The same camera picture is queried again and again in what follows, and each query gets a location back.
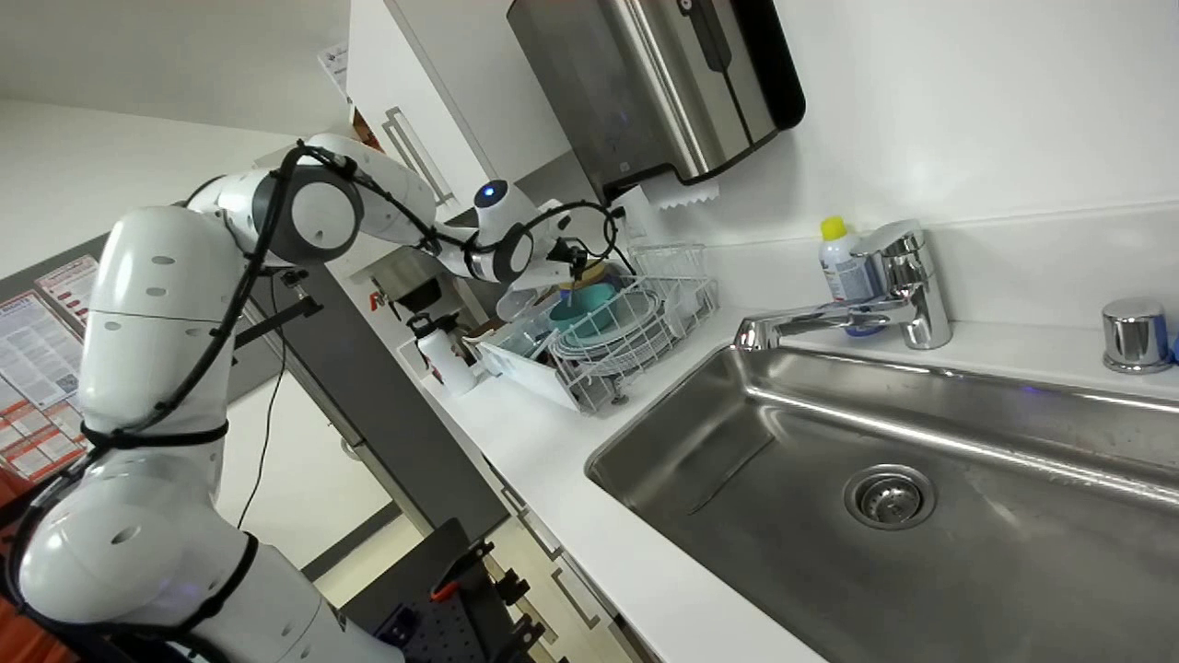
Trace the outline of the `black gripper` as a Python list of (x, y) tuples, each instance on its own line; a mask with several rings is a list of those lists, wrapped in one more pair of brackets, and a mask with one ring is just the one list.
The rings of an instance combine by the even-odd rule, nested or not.
[(582, 240), (560, 234), (550, 249), (550, 262), (564, 263), (570, 281), (582, 281), (594, 263), (594, 254)]

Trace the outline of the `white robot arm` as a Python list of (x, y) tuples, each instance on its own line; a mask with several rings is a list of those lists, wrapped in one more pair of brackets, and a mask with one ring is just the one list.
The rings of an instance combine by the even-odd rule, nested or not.
[(185, 640), (221, 663), (409, 663), (214, 509), (238, 311), (260, 272), (337, 262), (357, 234), (484, 282), (558, 288), (585, 263), (560, 218), (491, 181), (452, 234), (411, 169), (338, 133), (117, 218), (80, 344), (93, 452), (17, 526), (17, 607), (53, 628)]

